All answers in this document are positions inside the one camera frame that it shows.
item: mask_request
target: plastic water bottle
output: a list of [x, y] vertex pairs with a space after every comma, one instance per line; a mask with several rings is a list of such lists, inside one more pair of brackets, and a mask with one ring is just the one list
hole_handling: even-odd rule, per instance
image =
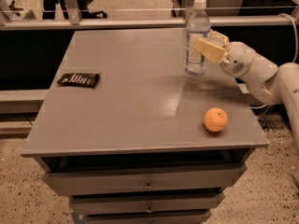
[[198, 53], [193, 48], [192, 44], [200, 36], [207, 37], [210, 29], [211, 23], [209, 17], [206, 14], [206, 0], [195, 0], [194, 12], [191, 15], [186, 26], [186, 74], [199, 77], [205, 73], [205, 57]]

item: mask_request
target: table top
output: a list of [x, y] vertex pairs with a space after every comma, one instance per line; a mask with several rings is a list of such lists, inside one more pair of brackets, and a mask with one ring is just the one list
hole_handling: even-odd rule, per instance
[[[36, 118], [24, 157], [266, 147], [268, 140], [235, 80], [209, 63], [185, 75], [185, 29], [75, 32]], [[64, 73], [100, 72], [94, 89], [60, 87]], [[211, 107], [228, 125], [211, 133]]]

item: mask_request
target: drawer handle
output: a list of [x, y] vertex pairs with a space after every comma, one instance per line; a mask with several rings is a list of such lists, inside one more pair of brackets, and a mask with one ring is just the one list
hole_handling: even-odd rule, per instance
[[146, 211], [146, 213], [153, 213], [152, 209], [150, 208], [150, 205], [148, 206], [148, 210]]
[[145, 190], [152, 190], [153, 186], [150, 184], [150, 181], [147, 182], [147, 186], [144, 187]]

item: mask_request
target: gray table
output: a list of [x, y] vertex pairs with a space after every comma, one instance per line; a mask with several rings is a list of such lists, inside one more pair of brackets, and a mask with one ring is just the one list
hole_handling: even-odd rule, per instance
[[[184, 46], [181, 28], [75, 33], [22, 155], [89, 223], [203, 222], [268, 145], [233, 78], [214, 63], [184, 74]], [[57, 85], [74, 72], [101, 79]], [[228, 113], [221, 133], [203, 125], [213, 106]]]

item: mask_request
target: drawer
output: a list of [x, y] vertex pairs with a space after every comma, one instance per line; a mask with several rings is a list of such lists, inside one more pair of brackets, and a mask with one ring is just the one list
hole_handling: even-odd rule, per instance
[[47, 173], [44, 181], [66, 196], [231, 187], [245, 172], [244, 163], [96, 172]]
[[164, 211], [207, 210], [215, 208], [224, 199], [223, 193], [198, 193], [184, 191], [171, 193], [135, 193], [110, 195], [98, 198], [72, 199], [72, 209], [81, 215], [156, 213]]
[[232, 163], [228, 150], [70, 156], [56, 159], [52, 172], [104, 171], [134, 168]]
[[208, 220], [209, 211], [165, 212], [157, 214], [88, 216], [88, 224], [199, 224]]

